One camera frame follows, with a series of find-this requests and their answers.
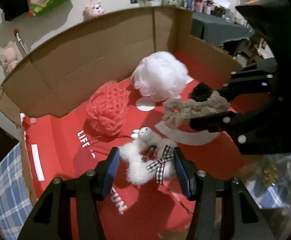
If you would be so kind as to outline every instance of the bow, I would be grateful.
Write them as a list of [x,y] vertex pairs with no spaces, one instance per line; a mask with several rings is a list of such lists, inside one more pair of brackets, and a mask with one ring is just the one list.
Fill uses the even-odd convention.
[[158,184],[161,185],[163,185],[163,172],[165,163],[174,160],[174,153],[169,154],[169,152],[171,152],[171,149],[172,147],[166,145],[163,150],[162,157],[147,166],[149,172],[157,170],[155,180]]

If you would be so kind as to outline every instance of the pink stuffed animal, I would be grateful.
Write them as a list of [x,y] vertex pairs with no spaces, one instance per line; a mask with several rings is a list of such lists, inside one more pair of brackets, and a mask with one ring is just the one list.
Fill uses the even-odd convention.
[[96,4],[89,4],[86,6],[85,8],[85,12],[86,12],[86,16],[89,19],[93,19],[95,17],[104,15],[105,10],[104,8],[101,6],[101,1],[99,0]]
[[18,63],[17,52],[13,48],[13,43],[10,41],[4,51],[0,54],[1,66],[7,68],[10,73]]

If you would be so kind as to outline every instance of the blue plaid fabric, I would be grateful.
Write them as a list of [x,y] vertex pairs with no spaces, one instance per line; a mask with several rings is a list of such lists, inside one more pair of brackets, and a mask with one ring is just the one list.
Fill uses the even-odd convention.
[[[291,178],[288,166],[291,154],[265,155],[255,174],[246,183],[246,187],[260,208],[280,208],[291,206]],[[263,169],[268,165],[277,169],[278,181],[274,186],[266,187],[263,183]]]
[[0,163],[0,227],[6,240],[18,238],[31,210],[18,143]]

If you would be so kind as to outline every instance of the red foam net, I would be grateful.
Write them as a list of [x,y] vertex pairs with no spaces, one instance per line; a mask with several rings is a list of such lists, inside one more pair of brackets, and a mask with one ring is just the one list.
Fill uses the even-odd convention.
[[127,115],[130,92],[119,88],[115,81],[109,81],[86,102],[91,126],[97,132],[113,136],[121,131]]

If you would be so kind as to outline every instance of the gray cloth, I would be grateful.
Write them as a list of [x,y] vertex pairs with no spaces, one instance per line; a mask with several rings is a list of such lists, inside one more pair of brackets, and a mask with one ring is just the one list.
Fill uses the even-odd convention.
[[212,45],[249,39],[254,34],[247,27],[205,13],[193,12],[192,19],[191,35]]

